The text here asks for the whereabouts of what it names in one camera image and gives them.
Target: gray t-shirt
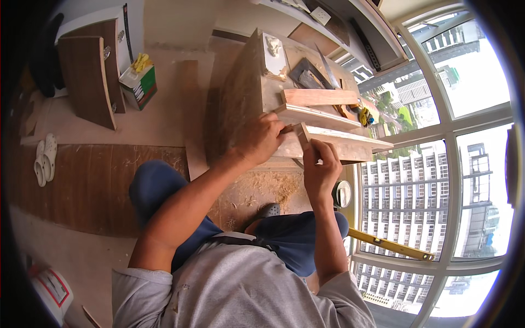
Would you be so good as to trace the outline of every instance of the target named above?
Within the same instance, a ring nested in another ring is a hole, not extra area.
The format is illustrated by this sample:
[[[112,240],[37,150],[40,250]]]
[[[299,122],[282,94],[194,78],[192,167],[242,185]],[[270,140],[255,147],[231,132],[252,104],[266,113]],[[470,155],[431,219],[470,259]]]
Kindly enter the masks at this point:
[[[114,327],[375,327],[355,277],[317,296],[273,252],[210,243],[173,275],[114,270]]]

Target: strap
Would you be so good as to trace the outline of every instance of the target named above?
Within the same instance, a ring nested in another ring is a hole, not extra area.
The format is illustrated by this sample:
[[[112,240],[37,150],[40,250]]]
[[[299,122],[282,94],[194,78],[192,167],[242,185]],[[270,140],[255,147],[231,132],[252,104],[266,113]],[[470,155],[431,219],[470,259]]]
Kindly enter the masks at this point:
[[[223,244],[229,244],[229,245],[250,245],[250,246],[259,246],[266,248],[272,252],[277,252],[279,249],[278,245],[270,245],[265,240],[256,238],[254,240],[249,240],[245,238],[236,238],[236,237],[230,237],[230,236],[219,236],[219,237],[212,237],[208,241],[217,241],[221,242]]]

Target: high-rise building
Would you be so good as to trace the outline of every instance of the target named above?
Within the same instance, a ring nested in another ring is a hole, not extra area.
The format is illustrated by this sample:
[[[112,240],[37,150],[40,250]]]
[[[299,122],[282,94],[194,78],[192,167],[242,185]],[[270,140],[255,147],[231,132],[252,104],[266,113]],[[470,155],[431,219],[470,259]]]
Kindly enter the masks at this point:
[[[445,145],[442,141],[421,144],[419,150],[393,158],[361,164],[363,215],[361,230],[428,251],[439,260],[448,218],[449,177]],[[490,201],[489,162],[483,144],[468,147],[469,171],[462,172],[462,221],[464,235],[458,240],[455,256],[494,255],[491,234],[499,221]],[[402,257],[376,245],[360,243],[363,252]],[[359,264],[358,286],[369,302],[401,311],[417,313],[426,298],[433,276],[397,272]]]

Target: saw blade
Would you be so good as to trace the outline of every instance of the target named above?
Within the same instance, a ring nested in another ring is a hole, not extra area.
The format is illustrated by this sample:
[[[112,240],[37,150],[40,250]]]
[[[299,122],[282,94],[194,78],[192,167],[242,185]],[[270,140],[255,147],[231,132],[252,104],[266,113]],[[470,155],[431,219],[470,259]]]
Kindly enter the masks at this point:
[[[330,83],[335,89],[341,89],[339,86],[339,82],[337,82],[337,79],[335,78],[334,74],[332,73],[332,70],[330,69],[330,66],[328,66],[328,63],[326,59],[324,58],[321,50],[319,50],[319,47],[316,44],[317,51],[319,52],[319,56],[321,56],[321,59],[323,61],[324,69],[327,71],[328,79],[330,80]]]

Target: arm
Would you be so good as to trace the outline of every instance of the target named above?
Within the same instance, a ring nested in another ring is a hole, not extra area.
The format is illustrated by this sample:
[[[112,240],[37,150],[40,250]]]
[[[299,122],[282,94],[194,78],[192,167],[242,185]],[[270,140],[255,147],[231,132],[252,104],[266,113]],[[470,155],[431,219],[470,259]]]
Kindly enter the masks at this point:
[[[316,164],[318,159],[323,164]],[[304,186],[316,216],[314,261],[319,287],[348,271],[347,253],[333,212],[332,188],[342,171],[334,146],[312,139],[304,151]]]
[[[247,125],[240,143],[164,202],[137,240],[128,266],[169,272],[177,247],[197,229],[235,178],[270,158],[284,140],[279,134],[284,127],[275,113],[264,113]]]

